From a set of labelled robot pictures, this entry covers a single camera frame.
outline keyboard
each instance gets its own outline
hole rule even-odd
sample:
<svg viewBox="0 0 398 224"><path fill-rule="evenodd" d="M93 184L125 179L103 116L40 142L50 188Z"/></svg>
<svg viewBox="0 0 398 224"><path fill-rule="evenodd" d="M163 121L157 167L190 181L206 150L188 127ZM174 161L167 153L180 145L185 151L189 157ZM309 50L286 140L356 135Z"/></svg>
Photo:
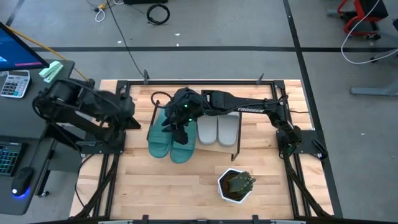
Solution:
<svg viewBox="0 0 398 224"><path fill-rule="evenodd" d="M12 177L21 160L25 144L0 141L0 176Z"/></svg>

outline white slipper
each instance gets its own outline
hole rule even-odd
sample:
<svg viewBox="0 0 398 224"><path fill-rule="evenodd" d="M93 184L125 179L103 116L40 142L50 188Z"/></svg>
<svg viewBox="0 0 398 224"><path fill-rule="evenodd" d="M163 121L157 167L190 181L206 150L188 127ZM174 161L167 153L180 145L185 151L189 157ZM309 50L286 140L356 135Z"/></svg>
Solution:
<svg viewBox="0 0 398 224"><path fill-rule="evenodd" d="M203 115L198 118L198 139L204 145L214 144L217 140L217 116Z"/></svg>
<svg viewBox="0 0 398 224"><path fill-rule="evenodd" d="M222 146L231 147L238 139L239 113L232 112L218 116L218 142Z"/></svg>

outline computer screen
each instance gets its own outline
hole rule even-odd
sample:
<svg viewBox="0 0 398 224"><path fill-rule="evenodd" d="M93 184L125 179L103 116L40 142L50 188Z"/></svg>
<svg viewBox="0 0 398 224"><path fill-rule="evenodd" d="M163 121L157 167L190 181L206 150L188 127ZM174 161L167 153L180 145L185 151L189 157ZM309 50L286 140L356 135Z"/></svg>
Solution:
<svg viewBox="0 0 398 224"><path fill-rule="evenodd" d="M48 63L0 22L0 71L48 67Z"/></svg>

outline slipper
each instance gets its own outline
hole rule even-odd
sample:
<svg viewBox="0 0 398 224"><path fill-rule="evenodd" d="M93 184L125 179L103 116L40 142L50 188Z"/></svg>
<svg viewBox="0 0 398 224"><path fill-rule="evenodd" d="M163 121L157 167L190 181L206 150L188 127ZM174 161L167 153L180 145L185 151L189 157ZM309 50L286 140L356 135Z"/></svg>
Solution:
<svg viewBox="0 0 398 224"><path fill-rule="evenodd" d="M173 141L170 150L170 158L177 164L187 162L193 155L197 136L197 123L194 121L189 122L188 126L185 127L185 132L188 134L188 143L182 145Z"/></svg>
<svg viewBox="0 0 398 224"><path fill-rule="evenodd" d="M222 146L234 146L238 139L239 113L218 116L218 142Z"/></svg>
<svg viewBox="0 0 398 224"><path fill-rule="evenodd" d="M204 145L214 144L217 140L217 116L203 115L198 118L198 139Z"/></svg>
<svg viewBox="0 0 398 224"><path fill-rule="evenodd" d="M149 154L155 158L163 158L169 153L171 143L172 143L172 133L166 133L162 130L162 122L166 119L164 114L164 109L158 108L159 117L157 118L154 125L149 127L148 135L148 149Z"/></svg>

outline blue light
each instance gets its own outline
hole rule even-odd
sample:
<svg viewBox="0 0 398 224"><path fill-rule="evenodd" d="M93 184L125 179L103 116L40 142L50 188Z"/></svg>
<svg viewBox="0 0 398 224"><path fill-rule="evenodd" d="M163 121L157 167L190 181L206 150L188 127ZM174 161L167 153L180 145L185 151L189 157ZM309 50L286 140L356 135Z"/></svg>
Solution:
<svg viewBox="0 0 398 224"><path fill-rule="evenodd" d="M25 193L24 193L23 195L15 196L15 195L13 194L12 196L14 196L15 199L22 200L22 199L25 199L26 196L29 195L29 192L30 192L30 187L28 187L28 189L25 191Z"/></svg>

